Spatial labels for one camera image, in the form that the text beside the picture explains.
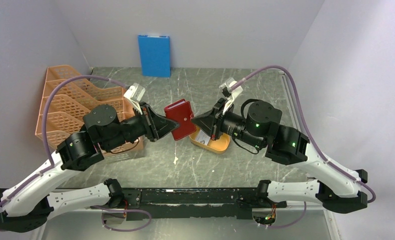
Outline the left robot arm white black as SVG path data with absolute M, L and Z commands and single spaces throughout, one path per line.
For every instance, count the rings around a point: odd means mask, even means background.
M 12 188 L 0 188 L 0 231 L 25 233 L 73 210 L 121 206 L 125 195 L 116 179 L 68 192 L 56 193 L 55 189 L 101 162 L 104 152 L 133 143 L 141 136 L 157 141 L 179 126 L 145 102 L 139 104 L 133 117 L 122 121 L 114 107 L 108 104 L 95 107 L 83 117 L 80 131 L 62 141 L 34 173 Z

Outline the yellow oval tray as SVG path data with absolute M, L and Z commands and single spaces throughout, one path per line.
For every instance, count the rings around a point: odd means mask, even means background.
M 231 138 L 225 133 L 223 133 L 218 140 L 210 139 L 210 142 L 208 145 L 203 145 L 203 144 L 195 141 L 195 137 L 197 136 L 199 130 L 200 130 L 200 128 L 196 127 L 196 131 L 188 136 L 192 144 L 194 144 L 200 148 L 203 148 L 205 150 L 208 150 L 210 152 L 213 152 L 215 154 L 223 154 L 229 147 Z

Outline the red leather card holder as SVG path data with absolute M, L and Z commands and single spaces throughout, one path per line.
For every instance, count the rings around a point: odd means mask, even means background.
M 179 124 L 179 127 L 171 132 L 175 141 L 181 140 L 196 131 L 196 127 L 191 121 L 194 117 L 191 103 L 184 98 L 166 106 L 164 113 L 168 119 Z

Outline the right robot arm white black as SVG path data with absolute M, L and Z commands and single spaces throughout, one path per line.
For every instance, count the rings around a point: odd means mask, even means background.
M 219 99 L 211 110 L 193 117 L 192 123 L 212 140 L 226 134 L 238 146 L 247 144 L 255 153 L 265 150 L 265 157 L 271 161 L 312 177 L 303 182 L 261 180 L 255 194 L 259 206 L 286 201 L 311 202 L 339 214 L 368 206 L 368 196 L 361 189 L 368 179 L 365 170 L 350 170 L 324 160 L 304 133 L 280 123 L 281 110 L 266 101 L 249 99 L 240 114 L 235 114 L 232 108 L 224 111 L 226 103 L 225 99 Z

